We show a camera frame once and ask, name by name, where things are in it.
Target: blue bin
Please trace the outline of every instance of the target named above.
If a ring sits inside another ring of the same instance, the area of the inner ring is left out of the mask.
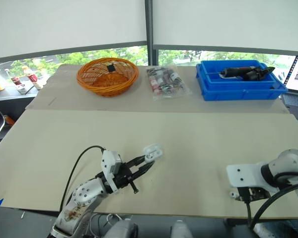
[[[241,78],[221,78],[219,74],[209,74],[224,71],[231,67],[261,67],[267,66],[257,60],[204,60],[201,61],[201,76],[210,90],[235,89],[270,89],[277,81],[274,74],[268,74],[262,81],[243,81]]]
[[[275,81],[270,89],[234,89],[234,90],[210,90],[201,76],[201,65],[197,66],[197,79],[200,84],[202,95],[205,101],[224,100],[273,100],[279,95],[286,93],[287,88],[280,82]]]

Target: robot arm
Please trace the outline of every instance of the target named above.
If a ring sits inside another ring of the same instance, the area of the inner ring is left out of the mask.
[[[298,150],[285,150],[278,158],[261,167],[264,180],[273,187],[287,181],[291,184],[298,183],[298,176],[283,176],[278,181],[274,179],[277,174],[284,172],[298,172]]]
[[[81,238],[95,208],[104,198],[118,189],[131,185],[138,192],[134,180],[146,173],[154,160],[162,155],[161,148],[155,147],[144,156],[123,163],[117,152],[104,151],[101,166],[103,171],[95,178],[81,183],[73,192],[66,207],[56,219],[49,238]],[[130,168],[140,166],[135,173]]]
[[[240,196],[232,194],[236,200],[244,200],[246,196],[251,196],[250,201],[269,198],[269,192],[276,193],[289,186],[289,183],[298,183],[298,175],[296,175],[298,174],[298,150],[286,150],[269,163],[229,165],[226,171],[230,184],[237,187],[239,192],[245,191],[245,188],[252,191],[252,194],[246,191],[244,198],[241,194]],[[285,172],[293,174],[276,179],[277,175],[283,175]]]

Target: power drill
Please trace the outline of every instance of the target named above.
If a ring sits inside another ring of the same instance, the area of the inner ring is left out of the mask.
[[[224,71],[221,71],[220,74],[224,78],[229,77],[242,77],[244,81],[261,81],[265,76],[273,72],[274,67],[267,67],[261,69],[260,67],[239,67],[239,68],[225,68]]]

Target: orange basket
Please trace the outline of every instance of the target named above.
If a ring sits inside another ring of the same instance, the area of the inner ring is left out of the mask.
[[[77,82],[98,95],[114,97],[127,91],[138,75],[138,68],[128,60],[101,58],[80,68]]]

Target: white table surface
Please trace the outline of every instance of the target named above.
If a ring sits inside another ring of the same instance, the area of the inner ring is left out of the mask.
[[[193,66],[179,66],[180,77],[192,95],[154,101],[146,79],[146,67],[139,66],[139,77],[122,95],[104,98],[82,88],[76,81],[81,65],[63,64],[48,80],[27,109],[103,110],[125,112],[203,112],[203,113],[289,113],[281,100],[205,102]]]
[[[163,159],[97,209],[108,213],[246,217],[245,204],[229,197],[225,168],[270,161],[298,149],[298,123],[290,114],[137,113],[26,110],[0,143],[2,206],[58,210],[69,173],[90,145],[118,151],[124,161],[155,142]],[[101,153],[88,151],[70,184],[101,171]],[[251,203],[253,213],[263,201]],[[265,218],[298,218],[298,197],[274,203]]]

